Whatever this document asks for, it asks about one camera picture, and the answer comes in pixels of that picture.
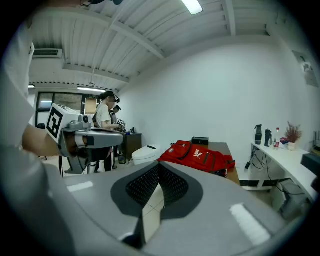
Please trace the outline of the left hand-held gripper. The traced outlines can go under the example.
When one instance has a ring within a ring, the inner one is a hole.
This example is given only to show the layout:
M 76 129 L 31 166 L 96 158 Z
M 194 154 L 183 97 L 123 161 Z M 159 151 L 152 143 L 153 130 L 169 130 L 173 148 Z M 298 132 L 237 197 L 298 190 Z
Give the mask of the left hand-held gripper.
M 62 158 L 69 163 L 70 174 L 82 174 L 88 165 L 88 161 L 79 156 L 72 157 L 67 145 L 67 136 L 75 138 L 78 147 L 89 149 L 102 149 L 121 145 L 125 136 L 118 131 L 92 128 L 88 116 L 75 110 L 53 103 L 50 108 L 45 130 L 56 142 L 59 149 L 59 170 L 62 170 Z

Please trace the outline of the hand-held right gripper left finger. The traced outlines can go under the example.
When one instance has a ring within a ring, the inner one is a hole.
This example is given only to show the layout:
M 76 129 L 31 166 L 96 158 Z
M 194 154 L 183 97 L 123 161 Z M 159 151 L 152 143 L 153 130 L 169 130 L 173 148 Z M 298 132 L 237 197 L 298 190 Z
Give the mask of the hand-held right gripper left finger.
M 146 163 L 62 178 L 47 164 L 46 247 L 55 256 L 161 256 L 160 238 L 148 236 L 143 222 L 145 204 L 128 189 L 157 173 L 156 163 Z

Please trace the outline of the red backpack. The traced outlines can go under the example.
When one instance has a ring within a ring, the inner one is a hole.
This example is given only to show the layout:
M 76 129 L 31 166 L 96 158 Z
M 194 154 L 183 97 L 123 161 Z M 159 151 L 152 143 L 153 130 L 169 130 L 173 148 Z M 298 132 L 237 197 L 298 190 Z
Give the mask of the red backpack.
M 230 155 L 183 140 L 173 143 L 158 161 L 190 167 L 225 178 L 228 176 L 228 171 L 236 165 L 236 161 Z

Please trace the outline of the person's left forearm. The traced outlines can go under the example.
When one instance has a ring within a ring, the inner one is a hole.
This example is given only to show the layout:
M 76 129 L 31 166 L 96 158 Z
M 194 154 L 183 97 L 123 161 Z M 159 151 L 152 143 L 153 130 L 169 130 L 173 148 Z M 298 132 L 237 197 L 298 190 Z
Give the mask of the person's left forearm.
M 43 129 L 27 125 L 22 136 L 22 148 L 37 156 L 58 156 L 60 154 L 56 142 Z

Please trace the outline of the dark brown cabinet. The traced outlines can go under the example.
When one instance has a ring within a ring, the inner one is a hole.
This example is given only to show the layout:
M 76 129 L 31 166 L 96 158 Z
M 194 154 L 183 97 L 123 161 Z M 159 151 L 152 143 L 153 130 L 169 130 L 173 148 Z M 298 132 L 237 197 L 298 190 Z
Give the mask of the dark brown cabinet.
M 123 156 L 130 161 L 132 154 L 142 147 L 142 134 L 133 133 L 125 136 L 124 143 L 122 144 Z

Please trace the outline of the ceiling light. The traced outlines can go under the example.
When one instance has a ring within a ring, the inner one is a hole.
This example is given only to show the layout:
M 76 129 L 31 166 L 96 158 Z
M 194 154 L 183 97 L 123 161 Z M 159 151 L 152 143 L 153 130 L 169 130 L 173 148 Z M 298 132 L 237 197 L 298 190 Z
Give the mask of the ceiling light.
M 95 92 L 95 93 L 105 93 L 106 92 L 106 90 L 104 90 L 104 89 L 93 88 L 93 87 L 83 87 L 83 86 L 78 86 L 77 90 L 87 91 L 87 92 Z
M 199 14 L 203 8 L 198 0 L 181 0 L 191 15 Z

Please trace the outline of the dark framed window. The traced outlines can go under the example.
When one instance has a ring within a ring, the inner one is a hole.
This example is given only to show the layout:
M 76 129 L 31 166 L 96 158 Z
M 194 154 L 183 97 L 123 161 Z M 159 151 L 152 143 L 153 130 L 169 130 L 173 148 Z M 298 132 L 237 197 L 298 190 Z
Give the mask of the dark framed window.
M 82 113 L 83 96 L 75 93 L 40 92 L 36 104 L 37 123 L 45 123 L 49 117 L 52 104 L 68 107 L 77 113 Z

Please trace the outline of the grey computer case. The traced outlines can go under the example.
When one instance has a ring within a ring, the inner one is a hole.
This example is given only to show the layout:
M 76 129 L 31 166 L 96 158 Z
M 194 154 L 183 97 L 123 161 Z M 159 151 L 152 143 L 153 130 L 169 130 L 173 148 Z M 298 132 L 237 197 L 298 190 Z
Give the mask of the grey computer case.
M 309 208 L 307 196 L 291 179 L 279 182 L 270 193 L 273 210 L 288 222 L 301 216 L 305 207 Z

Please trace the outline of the white curved desk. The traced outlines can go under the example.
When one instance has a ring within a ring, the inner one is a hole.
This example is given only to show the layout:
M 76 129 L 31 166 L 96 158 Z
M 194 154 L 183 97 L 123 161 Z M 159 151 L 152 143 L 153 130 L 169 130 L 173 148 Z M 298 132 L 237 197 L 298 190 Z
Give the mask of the white curved desk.
M 294 151 L 283 148 L 273 149 L 272 147 L 257 145 L 254 142 L 251 142 L 251 145 L 258 148 L 287 172 L 291 179 L 302 188 L 310 201 L 315 202 L 317 200 L 319 194 L 312 188 L 312 182 L 317 176 L 301 164 L 302 157 L 308 153 L 307 151 L 300 148 Z

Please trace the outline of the black tumbler with lid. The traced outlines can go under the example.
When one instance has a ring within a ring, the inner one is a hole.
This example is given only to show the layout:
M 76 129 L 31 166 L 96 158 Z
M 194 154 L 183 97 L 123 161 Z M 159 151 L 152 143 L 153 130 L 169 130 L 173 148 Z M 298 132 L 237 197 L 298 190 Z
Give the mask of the black tumbler with lid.
M 261 124 L 257 124 L 255 126 L 255 144 L 256 145 L 261 145 L 262 142 L 262 125 Z

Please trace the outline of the clear bottle red label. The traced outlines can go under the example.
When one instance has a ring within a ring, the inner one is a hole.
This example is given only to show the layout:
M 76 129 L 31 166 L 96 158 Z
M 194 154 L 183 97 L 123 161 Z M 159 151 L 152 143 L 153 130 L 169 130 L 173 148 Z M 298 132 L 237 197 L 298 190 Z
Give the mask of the clear bottle red label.
M 281 138 L 280 138 L 280 128 L 277 127 L 276 128 L 276 132 L 274 133 L 274 143 L 273 143 L 273 147 L 278 149 L 279 148 L 279 145 L 280 145 L 280 141 L 281 141 Z

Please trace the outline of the ceiling air conditioner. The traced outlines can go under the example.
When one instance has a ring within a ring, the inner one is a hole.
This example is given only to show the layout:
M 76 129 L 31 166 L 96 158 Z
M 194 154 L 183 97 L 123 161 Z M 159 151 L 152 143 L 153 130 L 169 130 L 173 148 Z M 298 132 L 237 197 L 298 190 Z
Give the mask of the ceiling air conditioner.
M 33 52 L 33 59 L 61 59 L 64 57 L 62 49 L 38 48 Z

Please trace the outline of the person's white shirt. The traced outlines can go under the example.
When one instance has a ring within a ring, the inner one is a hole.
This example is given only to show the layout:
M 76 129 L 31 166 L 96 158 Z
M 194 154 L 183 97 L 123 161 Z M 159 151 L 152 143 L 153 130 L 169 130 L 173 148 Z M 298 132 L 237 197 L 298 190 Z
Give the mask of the person's white shirt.
M 31 29 L 22 23 L 0 63 L 0 146 L 15 147 L 35 110 L 28 102 L 29 70 L 35 47 Z

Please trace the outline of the dark teal box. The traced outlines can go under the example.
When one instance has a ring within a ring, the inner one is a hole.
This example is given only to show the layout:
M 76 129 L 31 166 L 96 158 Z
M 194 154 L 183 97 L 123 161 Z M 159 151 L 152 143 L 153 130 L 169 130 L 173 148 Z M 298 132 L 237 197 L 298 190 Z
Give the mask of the dark teal box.
M 320 175 L 320 156 L 306 153 L 302 156 L 300 163 L 316 176 Z

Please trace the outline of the dried flowers in white pot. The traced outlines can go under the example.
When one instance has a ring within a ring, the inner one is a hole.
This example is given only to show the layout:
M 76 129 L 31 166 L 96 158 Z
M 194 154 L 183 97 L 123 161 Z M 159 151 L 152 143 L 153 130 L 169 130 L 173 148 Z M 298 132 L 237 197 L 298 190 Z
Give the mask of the dried flowers in white pot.
M 296 142 L 302 137 L 301 125 L 293 125 L 289 121 L 287 122 L 287 128 L 285 131 L 285 137 L 288 141 L 288 150 L 294 151 L 296 149 Z

